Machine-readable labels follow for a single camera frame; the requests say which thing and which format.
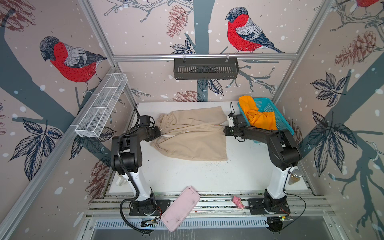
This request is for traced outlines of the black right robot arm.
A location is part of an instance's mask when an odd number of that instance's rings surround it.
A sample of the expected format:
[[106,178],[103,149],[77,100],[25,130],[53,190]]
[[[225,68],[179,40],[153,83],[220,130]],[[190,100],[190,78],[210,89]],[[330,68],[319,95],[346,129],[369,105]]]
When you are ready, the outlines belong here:
[[275,166],[267,187],[267,197],[280,200],[286,196],[286,184],[294,167],[302,159],[301,151],[289,130],[266,130],[248,126],[243,115],[230,113],[229,125],[225,126],[227,137],[252,140],[267,145],[269,159]]

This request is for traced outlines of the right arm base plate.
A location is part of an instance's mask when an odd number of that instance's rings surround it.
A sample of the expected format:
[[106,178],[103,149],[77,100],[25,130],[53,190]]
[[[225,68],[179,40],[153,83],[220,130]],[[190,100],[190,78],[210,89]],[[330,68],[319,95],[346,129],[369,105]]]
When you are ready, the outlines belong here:
[[248,207],[251,215],[290,215],[291,210],[289,208],[287,197],[284,196],[281,199],[256,198],[248,199]]

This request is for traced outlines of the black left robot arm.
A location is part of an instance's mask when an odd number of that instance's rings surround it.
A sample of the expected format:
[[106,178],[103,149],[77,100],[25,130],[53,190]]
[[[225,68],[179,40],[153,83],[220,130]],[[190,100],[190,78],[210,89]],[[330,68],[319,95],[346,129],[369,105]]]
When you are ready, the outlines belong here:
[[154,204],[152,188],[147,184],[144,174],[140,171],[143,164],[141,142],[151,142],[161,136],[151,116],[139,116],[138,123],[126,133],[113,137],[111,167],[125,179],[131,187],[134,203]]

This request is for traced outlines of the beige drawstring shorts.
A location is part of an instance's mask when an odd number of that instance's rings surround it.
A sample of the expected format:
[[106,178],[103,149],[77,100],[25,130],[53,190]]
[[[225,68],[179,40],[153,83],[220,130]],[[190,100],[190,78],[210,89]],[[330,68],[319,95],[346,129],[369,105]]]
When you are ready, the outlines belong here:
[[156,123],[161,136],[151,141],[151,146],[170,158],[227,161],[226,122],[220,106],[161,114]]

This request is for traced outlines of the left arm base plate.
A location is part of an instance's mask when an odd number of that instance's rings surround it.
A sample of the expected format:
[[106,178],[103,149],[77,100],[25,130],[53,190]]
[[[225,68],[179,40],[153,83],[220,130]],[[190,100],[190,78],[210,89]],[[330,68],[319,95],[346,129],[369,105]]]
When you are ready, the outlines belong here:
[[130,207],[130,217],[159,217],[171,205],[170,200],[147,199],[144,201],[135,201]]

